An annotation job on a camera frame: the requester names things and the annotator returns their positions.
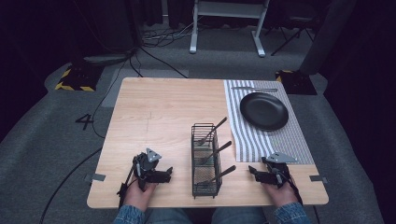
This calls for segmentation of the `grey woven placemat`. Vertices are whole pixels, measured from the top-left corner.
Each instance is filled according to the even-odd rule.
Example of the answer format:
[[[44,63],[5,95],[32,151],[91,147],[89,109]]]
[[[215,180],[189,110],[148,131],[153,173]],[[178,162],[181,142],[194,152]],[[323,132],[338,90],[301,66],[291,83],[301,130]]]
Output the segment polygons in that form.
[[[254,161],[259,161],[261,157],[267,157],[275,152],[282,152],[293,157],[299,164],[313,164],[314,161],[309,147],[283,85],[277,81],[259,80],[250,80],[247,84],[249,87],[259,89],[276,89],[274,92],[269,91],[269,94],[279,99],[289,113],[287,124],[279,130],[266,132],[253,126],[250,127],[252,137],[255,140],[254,149],[258,150],[256,153],[257,159],[254,159]]]

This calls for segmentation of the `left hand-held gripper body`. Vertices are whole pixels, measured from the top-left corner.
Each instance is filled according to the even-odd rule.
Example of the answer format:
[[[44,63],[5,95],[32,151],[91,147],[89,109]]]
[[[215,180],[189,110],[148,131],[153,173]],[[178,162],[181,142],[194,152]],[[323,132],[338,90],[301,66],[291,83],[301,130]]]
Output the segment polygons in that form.
[[[138,180],[139,188],[145,188],[148,183],[146,182],[148,176],[156,175],[156,166],[161,158],[160,154],[150,148],[134,157],[134,176]]]

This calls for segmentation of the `black round plate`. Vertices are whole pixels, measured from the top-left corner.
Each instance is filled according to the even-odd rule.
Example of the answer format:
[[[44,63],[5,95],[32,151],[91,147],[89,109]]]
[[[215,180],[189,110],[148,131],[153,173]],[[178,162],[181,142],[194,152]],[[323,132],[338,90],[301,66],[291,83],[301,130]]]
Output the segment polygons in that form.
[[[264,92],[253,92],[244,96],[240,112],[249,124],[264,131],[276,131],[289,121],[289,111],[275,96]]]

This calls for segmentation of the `silver table knife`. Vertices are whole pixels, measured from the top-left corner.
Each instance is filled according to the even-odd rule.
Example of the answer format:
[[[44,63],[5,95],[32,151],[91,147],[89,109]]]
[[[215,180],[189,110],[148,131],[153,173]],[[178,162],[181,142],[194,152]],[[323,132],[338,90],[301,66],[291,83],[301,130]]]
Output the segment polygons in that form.
[[[254,87],[231,87],[232,90],[246,90],[246,91],[269,91],[277,92],[277,89],[272,88],[254,88]]]

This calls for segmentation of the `white metal desk frame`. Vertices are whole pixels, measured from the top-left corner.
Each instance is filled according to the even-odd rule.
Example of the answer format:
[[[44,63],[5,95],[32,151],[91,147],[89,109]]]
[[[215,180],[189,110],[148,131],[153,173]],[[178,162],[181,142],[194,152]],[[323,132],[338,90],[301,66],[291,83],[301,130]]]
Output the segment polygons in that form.
[[[260,40],[260,34],[270,0],[263,0],[260,4],[229,3],[229,2],[208,2],[205,0],[194,0],[192,12],[192,33],[190,53],[197,51],[198,40],[198,18],[200,16],[228,17],[242,19],[257,19],[258,24],[251,32],[257,53],[260,57],[266,55]]]

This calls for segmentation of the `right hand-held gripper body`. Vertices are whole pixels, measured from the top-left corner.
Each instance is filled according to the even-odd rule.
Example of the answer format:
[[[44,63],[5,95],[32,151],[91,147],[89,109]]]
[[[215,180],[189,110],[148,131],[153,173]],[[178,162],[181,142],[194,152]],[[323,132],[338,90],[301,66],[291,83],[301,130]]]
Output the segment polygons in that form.
[[[288,164],[297,162],[295,158],[282,152],[275,152],[268,157],[262,157],[262,162],[266,165],[267,171],[276,176],[275,185],[280,189],[290,180],[290,170]]]

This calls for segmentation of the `black yellow striped base plate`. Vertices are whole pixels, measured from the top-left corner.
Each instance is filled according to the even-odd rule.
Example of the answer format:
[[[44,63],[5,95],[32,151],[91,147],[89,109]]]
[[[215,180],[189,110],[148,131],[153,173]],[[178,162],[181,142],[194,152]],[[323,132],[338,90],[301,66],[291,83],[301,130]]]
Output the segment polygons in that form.
[[[96,91],[96,85],[103,73],[103,66],[87,65],[76,67],[69,65],[55,86],[56,90]]]
[[[317,95],[309,76],[300,71],[278,70],[276,80],[281,82],[287,94]]]

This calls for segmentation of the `person's left hand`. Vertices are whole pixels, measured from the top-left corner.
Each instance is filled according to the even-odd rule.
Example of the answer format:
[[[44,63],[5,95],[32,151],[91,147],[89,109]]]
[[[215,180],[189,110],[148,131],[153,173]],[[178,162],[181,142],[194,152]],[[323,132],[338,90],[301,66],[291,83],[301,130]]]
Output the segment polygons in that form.
[[[123,204],[131,205],[145,212],[149,207],[150,198],[156,187],[156,183],[147,183],[145,188],[141,189],[139,188],[138,180],[134,178],[126,191]]]

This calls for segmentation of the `person's right hand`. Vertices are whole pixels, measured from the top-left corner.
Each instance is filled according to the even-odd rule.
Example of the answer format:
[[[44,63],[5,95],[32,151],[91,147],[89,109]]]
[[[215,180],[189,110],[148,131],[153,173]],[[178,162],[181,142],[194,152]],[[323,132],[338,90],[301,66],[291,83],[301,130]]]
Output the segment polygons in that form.
[[[285,183],[280,189],[275,185],[266,183],[262,183],[262,187],[276,207],[299,202],[289,183]]]

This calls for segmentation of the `dark metal fork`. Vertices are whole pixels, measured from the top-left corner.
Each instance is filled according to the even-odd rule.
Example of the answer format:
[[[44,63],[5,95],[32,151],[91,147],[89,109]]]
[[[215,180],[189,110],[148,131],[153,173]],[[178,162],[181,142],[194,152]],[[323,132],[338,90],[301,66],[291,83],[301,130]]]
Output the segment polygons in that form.
[[[212,182],[214,182],[216,180],[221,179],[223,176],[233,172],[235,169],[236,169],[236,165],[233,165],[233,166],[229,167],[228,169],[226,169],[225,171],[222,171],[218,175],[215,175],[211,179],[197,183],[197,185],[198,186],[208,185],[208,184],[210,184],[210,183],[212,183]]]
[[[201,138],[199,141],[195,142],[194,145],[195,146],[201,146],[205,143],[206,139],[218,128],[220,127],[228,118],[225,117],[224,119],[222,119],[216,126],[214,126],[210,132],[203,138]]]
[[[226,144],[224,144],[223,146],[215,149],[209,156],[200,159],[200,161],[198,162],[199,165],[201,164],[206,164],[212,157],[214,157],[215,155],[219,154],[223,149],[229,147],[233,142],[229,141]]]

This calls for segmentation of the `grey padded post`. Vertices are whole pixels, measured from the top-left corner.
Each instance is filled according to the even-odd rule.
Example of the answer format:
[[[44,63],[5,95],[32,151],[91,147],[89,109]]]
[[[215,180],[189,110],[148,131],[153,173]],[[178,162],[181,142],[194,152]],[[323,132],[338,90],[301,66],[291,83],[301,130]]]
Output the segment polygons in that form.
[[[350,17],[357,0],[332,0],[316,38],[306,53],[299,72],[303,76],[316,74],[325,62]]]

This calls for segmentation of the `striped grey white cloth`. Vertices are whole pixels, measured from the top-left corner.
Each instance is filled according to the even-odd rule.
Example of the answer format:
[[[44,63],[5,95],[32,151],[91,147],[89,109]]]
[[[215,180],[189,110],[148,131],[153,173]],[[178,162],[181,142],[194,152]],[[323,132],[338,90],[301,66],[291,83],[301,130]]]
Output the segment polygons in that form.
[[[228,109],[228,120],[233,134],[236,160],[238,162],[261,162],[275,152],[269,133],[249,124],[240,112],[241,100],[252,93],[252,80],[224,80],[224,91]]]

